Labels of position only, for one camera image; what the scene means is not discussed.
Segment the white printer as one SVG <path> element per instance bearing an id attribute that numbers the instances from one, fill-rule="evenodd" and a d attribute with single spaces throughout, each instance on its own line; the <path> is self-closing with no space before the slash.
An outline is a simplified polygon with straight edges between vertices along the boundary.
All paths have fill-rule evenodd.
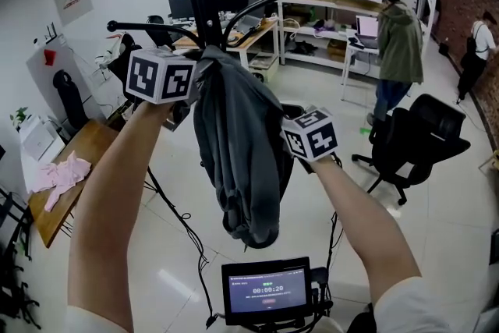
<path id="1" fill-rule="evenodd" d="M 44 156 L 54 158 L 65 147 L 59 136 L 58 126 L 48 117 L 30 115 L 19 128 L 20 143 L 23 151 L 35 161 Z"/>

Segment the green potted plant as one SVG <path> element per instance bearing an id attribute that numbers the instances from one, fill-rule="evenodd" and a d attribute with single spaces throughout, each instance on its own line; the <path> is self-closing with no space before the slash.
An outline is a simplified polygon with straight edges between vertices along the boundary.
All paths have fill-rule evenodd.
<path id="1" fill-rule="evenodd" d="M 20 125 L 27 119 L 27 110 L 28 107 L 21 107 L 18 108 L 13 114 L 11 114 L 10 120 L 12 122 L 12 125 L 16 130 L 20 128 Z"/>

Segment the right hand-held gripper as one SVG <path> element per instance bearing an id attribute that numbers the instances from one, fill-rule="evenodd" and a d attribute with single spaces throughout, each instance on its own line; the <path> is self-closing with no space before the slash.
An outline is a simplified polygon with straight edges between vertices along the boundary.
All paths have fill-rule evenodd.
<path id="1" fill-rule="evenodd" d="M 281 132 L 289 153 L 304 161 L 317 161 L 334 152 L 338 146 L 332 114 L 326 108 L 281 104 Z"/>

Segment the grey garment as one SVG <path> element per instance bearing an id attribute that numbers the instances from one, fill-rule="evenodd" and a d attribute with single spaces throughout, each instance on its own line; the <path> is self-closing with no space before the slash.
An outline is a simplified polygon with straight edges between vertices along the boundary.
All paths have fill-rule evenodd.
<path id="1" fill-rule="evenodd" d="M 213 45 L 196 64 L 200 96 L 193 124 L 222 224 L 248 247 L 278 237 L 280 203 L 294 160 L 285 148 L 280 101 L 232 56 Z"/>

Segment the person's right forearm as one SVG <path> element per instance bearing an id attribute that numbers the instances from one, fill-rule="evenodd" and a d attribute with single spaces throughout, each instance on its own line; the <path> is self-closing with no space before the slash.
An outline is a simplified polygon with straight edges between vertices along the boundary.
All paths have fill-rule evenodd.
<path id="1" fill-rule="evenodd" d="M 332 158 L 311 164 L 366 270 L 370 298 L 377 304 L 394 285 L 421 275 L 398 223 L 359 187 Z"/>

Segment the wooden table black legs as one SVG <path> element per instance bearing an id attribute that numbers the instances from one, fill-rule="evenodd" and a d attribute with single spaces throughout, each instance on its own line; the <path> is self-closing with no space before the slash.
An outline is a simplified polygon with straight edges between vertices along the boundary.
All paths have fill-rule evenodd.
<path id="1" fill-rule="evenodd" d="M 101 160 L 105 151 L 110 147 L 118 132 L 101 124 L 96 120 L 90 120 L 64 147 L 62 152 L 55 158 L 54 162 L 65 161 L 75 151 L 78 158 L 89 161 L 92 164 L 91 171 Z M 49 248 L 55 237 L 61 231 L 68 216 L 72 215 L 80 194 L 87 183 L 91 173 L 81 182 L 78 182 L 68 192 L 63 193 L 58 203 L 51 211 L 44 209 L 49 198 L 49 191 L 32 194 L 28 204 L 34 219 L 34 225 L 40 234 L 41 240 L 46 248 Z"/>

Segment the wooden easel stand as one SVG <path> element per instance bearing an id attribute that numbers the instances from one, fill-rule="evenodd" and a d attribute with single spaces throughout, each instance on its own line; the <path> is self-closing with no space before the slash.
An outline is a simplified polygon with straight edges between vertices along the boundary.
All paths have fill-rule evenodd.
<path id="1" fill-rule="evenodd" d="M 495 150 L 493 154 L 478 167 L 478 169 L 482 170 L 485 166 L 490 166 L 499 172 L 499 150 Z"/>

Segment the black desk monitor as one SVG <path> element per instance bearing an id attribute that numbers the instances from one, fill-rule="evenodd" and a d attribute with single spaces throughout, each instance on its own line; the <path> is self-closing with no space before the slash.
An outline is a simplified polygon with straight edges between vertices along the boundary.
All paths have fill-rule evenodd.
<path id="1" fill-rule="evenodd" d="M 194 11 L 190 0 L 168 0 L 173 19 L 191 19 Z"/>

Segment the open laptop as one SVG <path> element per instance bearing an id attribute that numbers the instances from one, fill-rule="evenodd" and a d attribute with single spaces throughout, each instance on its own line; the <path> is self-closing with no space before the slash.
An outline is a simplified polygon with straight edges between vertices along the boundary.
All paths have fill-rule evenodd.
<path id="1" fill-rule="evenodd" d="M 356 36 L 366 48 L 377 49 L 378 20 L 371 16 L 356 17 Z"/>

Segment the black chest-mounted screen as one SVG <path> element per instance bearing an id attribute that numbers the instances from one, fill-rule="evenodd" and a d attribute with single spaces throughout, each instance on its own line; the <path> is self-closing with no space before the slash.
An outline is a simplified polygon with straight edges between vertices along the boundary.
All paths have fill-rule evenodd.
<path id="1" fill-rule="evenodd" d="M 291 321 L 313 312 L 308 257 L 224 264 L 221 282 L 229 326 Z"/>

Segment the pink cloth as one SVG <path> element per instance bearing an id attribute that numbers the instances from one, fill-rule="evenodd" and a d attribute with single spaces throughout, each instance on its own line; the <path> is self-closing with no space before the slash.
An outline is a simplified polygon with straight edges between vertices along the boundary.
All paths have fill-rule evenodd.
<path id="1" fill-rule="evenodd" d="M 92 164 L 76 156 L 73 151 L 65 161 L 50 163 L 38 167 L 31 191 L 39 193 L 51 190 L 44 205 L 44 210 L 51 212 L 59 197 L 83 181 L 90 173 Z"/>

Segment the black office chair white label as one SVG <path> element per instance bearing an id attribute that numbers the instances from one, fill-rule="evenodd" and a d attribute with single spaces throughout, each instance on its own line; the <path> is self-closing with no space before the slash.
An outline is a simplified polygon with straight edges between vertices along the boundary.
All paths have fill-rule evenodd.
<path id="1" fill-rule="evenodd" d="M 395 187 L 406 204 L 404 190 L 425 182 L 433 166 L 456 157 L 471 147 L 460 137 L 465 114 L 429 94 L 422 94 L 409 109 L 395 108 L 383 122 L 372 126 L 370 157 L 353 154 L 352 161 L 363 161 L 378 172 L 372 193 L 381 183 Z"/>

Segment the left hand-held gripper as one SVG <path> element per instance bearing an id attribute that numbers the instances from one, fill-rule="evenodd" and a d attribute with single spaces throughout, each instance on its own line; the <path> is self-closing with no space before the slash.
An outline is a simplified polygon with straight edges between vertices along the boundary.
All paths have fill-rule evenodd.
<path id="1" fill-rule="evenodd" d="M 133 50 L 126 92 L 154 105 L 173 104 L 164 126 L 175 131 L 199 97 L 196 61 L 159 48 Z"/>

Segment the white desk wooden top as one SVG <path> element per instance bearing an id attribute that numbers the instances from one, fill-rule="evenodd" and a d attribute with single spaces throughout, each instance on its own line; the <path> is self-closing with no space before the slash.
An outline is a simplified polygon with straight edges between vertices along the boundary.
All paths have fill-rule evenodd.
<path id="1" fill-rule="evenodd" d="M 227 51 L 236 53 L 239 56 L 241 66 L 245 69 L 250 68 L 250 62 L 260 53 L 271 57 L 271 61 L 273 62 L 279 57 L 278 34 L 278 21 L 263 19 L 260 25 L 249 34 L 244 35 L 236 30 L 232 30 L 229 34 Z M 260 42 L 263 39 L 267 39 L 269 35 L 272 35 L 271 50 L 264 51 L 264 47 Z"/>

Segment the person's white shirt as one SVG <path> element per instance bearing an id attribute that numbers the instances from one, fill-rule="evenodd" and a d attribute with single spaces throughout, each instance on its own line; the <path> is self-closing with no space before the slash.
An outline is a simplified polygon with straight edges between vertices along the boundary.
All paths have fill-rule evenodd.
<path id="1" fill-rule="evenodd" d="M 373 308 L 377 333 L 453 333 L 433 308 L 421 277 L 392 286 Z M 128 333 L 116 323 L 90 311 L 69 306 L 62 333 Z"/>

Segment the person's left forearm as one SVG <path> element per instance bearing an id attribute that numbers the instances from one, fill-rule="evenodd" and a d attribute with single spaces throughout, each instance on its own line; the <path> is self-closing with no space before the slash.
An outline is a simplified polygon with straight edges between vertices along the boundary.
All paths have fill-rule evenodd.
<path id="1" fill-rule="evenodd" d="M 133 333 L 127 253 L 147 167 L 173 105 L 142 103 L 90 174 L 69 249 L 65 333 Z"/>

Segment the white garment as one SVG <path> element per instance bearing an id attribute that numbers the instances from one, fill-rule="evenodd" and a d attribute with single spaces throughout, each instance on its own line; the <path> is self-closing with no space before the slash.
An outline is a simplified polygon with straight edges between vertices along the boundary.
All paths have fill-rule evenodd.
<path id="1" fill-rule="evenodd" d="M 123 37 L 124 33 L 114 33 L 101 42 L 94 60 L 100 69 L 107 69 L 108 65 L 125 51 L 126 46 L 122 43 Z"/>

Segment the white cabinet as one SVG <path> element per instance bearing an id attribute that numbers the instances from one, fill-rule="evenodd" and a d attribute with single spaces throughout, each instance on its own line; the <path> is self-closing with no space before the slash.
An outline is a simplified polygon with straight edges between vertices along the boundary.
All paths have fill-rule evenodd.
<path id="1" fill-rule="evenodd" d="M 45 48 L 56 51 L 53 66 L 45 65 Z M 66 43 L 63 36 L 35 50 L 33 55 L 26 61 L 26 65 L 37 89 L 51 109 L 51 113 L 71 133 L 77 130 L 69 124 L 61 98 L 53 86 L 53 77 L 61 69 L 65 70 L 77 85 L 88 119 L 104 118 L 101 107 L 94 97 L 94 88 L 90 79 L 91 71 L 83 67 L 83 62 L 77 59 L 75 52 Z"/>

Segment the small white table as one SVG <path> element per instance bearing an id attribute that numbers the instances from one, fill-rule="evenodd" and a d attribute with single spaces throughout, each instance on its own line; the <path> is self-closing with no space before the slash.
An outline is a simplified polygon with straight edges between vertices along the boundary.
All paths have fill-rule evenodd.
<path id="1" fill-rule="evenodd" d="M 358 53 L 365 53 L 368 55 L 379 55 L 379 51 L 376 48 L 366 48 L 363 44 L 360 44 L 355 34 L 347 35 L 347 45 L 345 50 L 345 60 L 342 69 L 342 95 L 341 100 L 345 100 L 345 92 L 349 79 L 349 74 L 352 71 L 352 67 L 355 65 L 355 57 Z"/>

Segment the black folding stand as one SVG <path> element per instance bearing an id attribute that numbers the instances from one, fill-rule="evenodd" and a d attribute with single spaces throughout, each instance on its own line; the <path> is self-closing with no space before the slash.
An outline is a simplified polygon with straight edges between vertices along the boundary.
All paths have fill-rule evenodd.
<path id="1" fill-rule="evenodd" d="M 0 199 L 3 200 L 0 204 L 0 228 L 7 218 L 16 223 L 9 241 L 5 245 L 0 243 L 0 333 L 5 333 L 2 316 L 23 319 L 40 331 L 41 326 L 30 312 L 31 306 L 39 307 L 40 304 L 28 295 L 29 285 L 19 276 L 24 268 L 16 263 L 18 246 L 28 261 L 32 261 L 30 230 L 34 219 L 29 207 L 15 202 L 12 192 L 7 193 L 0 188 Z"/>

